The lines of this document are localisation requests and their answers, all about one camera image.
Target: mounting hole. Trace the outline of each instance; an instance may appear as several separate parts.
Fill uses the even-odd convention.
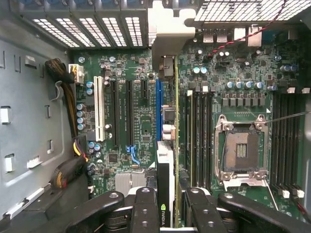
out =
[[[208,222],[207,224],[208,224],[209,227],[214,227],[215,226],[215,223],[212,222],[212,221]]]

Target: cpu socket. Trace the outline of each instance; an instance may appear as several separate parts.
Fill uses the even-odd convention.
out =
[[[268,126],[264,115],[254,121],[228,121],[220,115],[215,127],[214,171],[219,185],[266,186]]]

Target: white pci slot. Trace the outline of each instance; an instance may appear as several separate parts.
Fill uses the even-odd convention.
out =
[[[94,99],[95,99],[95,136],[96,141],[105,140],[105,111],[104,111],[104,78],[94,76]]]

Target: blue pcie slot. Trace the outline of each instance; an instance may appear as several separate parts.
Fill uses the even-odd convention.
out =
[[[156,140],[161,141],[163,118],[161,113],[161,108],[163,106],[163,83],[159,80],[155,82],[155,92],[156,92]]]

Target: capacitor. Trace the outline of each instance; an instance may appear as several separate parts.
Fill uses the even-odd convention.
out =
[[[102,156],[102,153],[100,153],[100,152],[96,152],[96,153],[95,153],[95,157],[96,157],[96,158],[99,159],[101,156]]]
[[[100,67],[103,70],[107,70],[107,66],[104,63],[100,63]]]
[[[95,150],[95,151],[100,151],[101,148],[102,148],[101,144],[96,144],[96,145],[94,146],[94,150]]]
[[[84,117],[86,115],[85,111],[78,111],[77,117]]]
[[[78,130],[83,130],[86,127],[85,124],[78,124],[77,129]]]
[[[87,93],[89,96],[93,95],[93,89],[88,88],[88,89],[86,90],[86,93]]]
[[[89,142],[88,143],[88,147],[93,149],[95,147],[95,143],[94,142]]]
[[[291,72],[296,72],[298,70],[298,66],[291,65]]]
[[[105,124],[105,129],[106,130],[109,130],[109,129],[111,129],[112,128],[112,125],[110,125],[110,124]]]
[[[225,85],[225,88],[227,90],[231,90],[234,87],[234,83],[233,82],[227,82],[227,84]]]
[[[281,57],[280,55],[276,55],[276,56],[274,56],[274,60],[275,60],[276,62],[279,62],[279,61],[282,60],[282,57]]]
[[[199,74],[200,73],[200,68],[199,67],[195,67],[192,69],[193,74]]]
[[[85,118],[84,117],[79,117],[78,119],[77,119],[77,122],[78,122],[78,124],[83,124],[84,122],[85,122]]]
[[[236,82],[234,87],[235,87],[235,89],[240,90],[243,87],[243,83],[242,82]]]
[[[253,82],[248,81],[248,82],[246,82],[246,83],[244,84],[244,88],[245,88],[246,90],[251,89],[251,88],[252,88],[252,85],[253,85]]]
[[[198,50],[195,55],[196,56],[202,56],[203,55],[203,50]]]
[[[200,69],[200,73],[201,73],[202,75],[206,75],[206,74],[207,74],[207,69],[206,69],[205,67],[202,67],[202,68]]]
[[[82,103],[77,104],[77,110],[79,110],[79,111],[85,109],[85,107],[86,106],[84,104],[82,104]]]
[[[132,169],[138,169],[139,165],[138,164],[132,164]]]
[[[92,88],[94,86],[94,83],[93,82],[87,82],[86,83],[86,87],[87,88]]]
[[[255,88],[256,90],[261,90],[261,89],[263,89],[263,83],[262,83],[262,82],[255,83],[254,88]]]
[[[281,67],[280,67],[280,70],[281,70],[282,72],[289,72],[289,71],[291,71],[291,66],[289,66],[289,65],[281,66]]]
[[[104,81],[104,85],[105,85],[106,87],[110,87],[110,82]]]
[[[116,58],[114,56],[109,57],[109,61],[111,63],[114,63],[116,61]]]
[[[272,86],[268,86],[267,87],[267,90],[268,91],[276,91],[277,87],[275,85],[272,85]]]
[[[222,58],[224,58],[224,56],[225,56],[225,53],[224,53],[224,52],[219,52],[219,53],[217,54],[216,58],[217,58],[217,59],[222,59]]]
[[[256,50],[256,52],[252,53],[252,58],[258,57],[262,54],[260,50]]]

